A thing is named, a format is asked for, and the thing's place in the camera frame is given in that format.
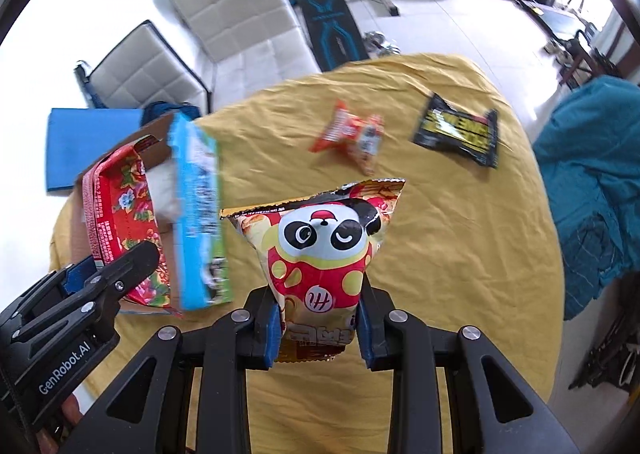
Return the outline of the person hand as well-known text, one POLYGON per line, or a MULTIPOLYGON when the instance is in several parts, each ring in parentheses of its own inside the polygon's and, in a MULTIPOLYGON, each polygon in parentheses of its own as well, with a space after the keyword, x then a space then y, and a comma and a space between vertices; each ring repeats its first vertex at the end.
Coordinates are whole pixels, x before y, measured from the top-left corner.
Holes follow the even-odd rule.
POLYGON ((53 415, 49 426, 36 433, 39 452, 41 454, 55 454, 66 442, 74 428, 84 417, 79 402, 72 393, 53 415))

